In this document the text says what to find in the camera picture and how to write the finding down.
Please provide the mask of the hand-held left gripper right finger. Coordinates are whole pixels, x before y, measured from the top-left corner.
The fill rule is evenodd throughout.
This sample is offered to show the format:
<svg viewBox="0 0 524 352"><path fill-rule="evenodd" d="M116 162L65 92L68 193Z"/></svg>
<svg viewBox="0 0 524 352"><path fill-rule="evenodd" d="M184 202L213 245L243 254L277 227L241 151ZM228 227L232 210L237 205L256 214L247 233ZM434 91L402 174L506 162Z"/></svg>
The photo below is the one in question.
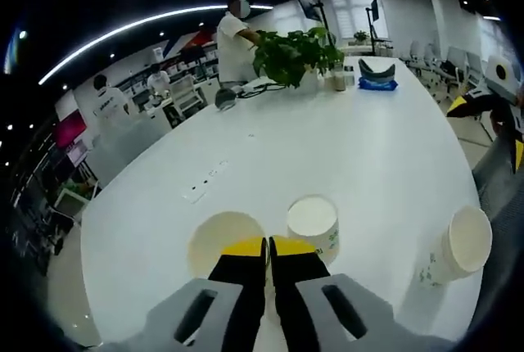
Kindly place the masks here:
<svg viewBox="0 0 524 352"><path fill-rule="evenodd" d="M290 351L392 351L391 306L345 274L330 274L312 245L272 236L275 304Z"/></svg>

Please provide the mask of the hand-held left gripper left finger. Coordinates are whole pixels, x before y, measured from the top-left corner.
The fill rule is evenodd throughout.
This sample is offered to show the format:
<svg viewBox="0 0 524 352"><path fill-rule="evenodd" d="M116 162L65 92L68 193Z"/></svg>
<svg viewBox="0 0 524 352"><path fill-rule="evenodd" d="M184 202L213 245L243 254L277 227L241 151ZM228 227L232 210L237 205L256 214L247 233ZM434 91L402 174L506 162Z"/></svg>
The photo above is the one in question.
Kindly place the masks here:
<svg viewBox="0 0 524 352"><path fill-rule="evenodd" d="M141 351L252 351L264 313L267 240L226 247L207 278L194 278L147 315Z"/></svg>

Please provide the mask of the person's right hand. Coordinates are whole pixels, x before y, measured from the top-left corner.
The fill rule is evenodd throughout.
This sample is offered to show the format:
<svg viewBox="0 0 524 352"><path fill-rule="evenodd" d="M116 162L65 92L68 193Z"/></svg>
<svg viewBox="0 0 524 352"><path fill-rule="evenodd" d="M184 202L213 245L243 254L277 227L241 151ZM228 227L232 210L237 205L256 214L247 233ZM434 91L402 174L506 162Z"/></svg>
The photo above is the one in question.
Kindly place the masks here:
<svg viewBox="0 0 524 352"><path fill-rule="evenodd" d="M493 131L497 137L503 137L506 135L506 124L504 119L504 113L501 109L493 109L490 112L490 122Z"/></svg>

